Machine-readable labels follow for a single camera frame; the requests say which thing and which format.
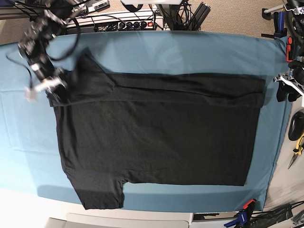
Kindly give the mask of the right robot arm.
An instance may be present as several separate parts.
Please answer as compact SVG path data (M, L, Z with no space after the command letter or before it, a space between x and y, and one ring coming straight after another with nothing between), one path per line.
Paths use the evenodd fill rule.
M19 53L26 59L40 82L37 86L30 84L27 91L29 99L32 99L35 93L44 90L52 101L61 103L67 100L67 71L54 67L52 62L68 58L79 42L81 29L76 17L80 10L74 10L77 6L85 6L85 3L78 0L48 0L42 14L19 42ZM61 57L50 57L46 51L50 41L60 35L71 21L74 22L77 30L73 46Z

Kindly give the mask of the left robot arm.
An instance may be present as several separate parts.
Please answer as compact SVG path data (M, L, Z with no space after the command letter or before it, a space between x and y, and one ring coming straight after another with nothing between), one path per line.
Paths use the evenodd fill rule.
M286 25L292 42L287 43L288 71L274 78L278 82L278 102L294 102L304 97L304 2L288 0L283 3L287 13Z

